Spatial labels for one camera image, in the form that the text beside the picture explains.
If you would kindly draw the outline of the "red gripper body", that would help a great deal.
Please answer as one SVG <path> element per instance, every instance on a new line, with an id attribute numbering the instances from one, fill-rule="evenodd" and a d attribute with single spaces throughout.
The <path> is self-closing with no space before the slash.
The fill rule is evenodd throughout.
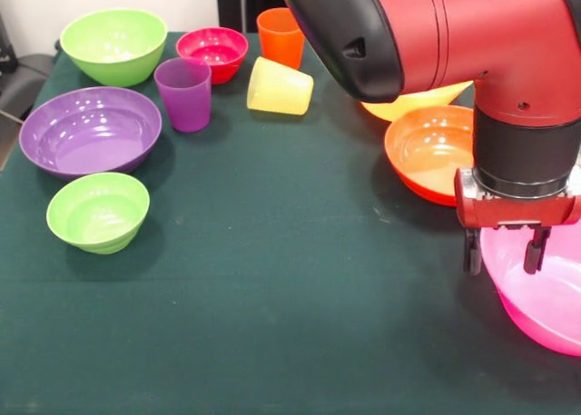
<path id="1" fill-rule="evenodd" d="M 466 228 L 568 225 L 580 219 L 580 169 L 575 167 L 563 192 L 542 199 L 496 196 L 483 188 L 471 168 L 456 171 L 458 219 Z"/>

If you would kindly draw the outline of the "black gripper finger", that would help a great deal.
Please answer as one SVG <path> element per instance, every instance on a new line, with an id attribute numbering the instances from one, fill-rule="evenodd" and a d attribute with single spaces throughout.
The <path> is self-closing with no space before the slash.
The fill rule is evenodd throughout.
<path id="1" fill-rule="evenodd" d="M 469 275 L 478 275 L 481 271 L 480 230 L 469 228 L 464 236 L 463 270 Z"/>
<path id="2" fill-rule="evenodd" d="M 533 229 L 533 237 L 527 244 L 523 262 L 524 270 L 527 273 L 536 273 L 541 270 L 551 230 L 551 227 L 543 226 L 536 226 Z"/>

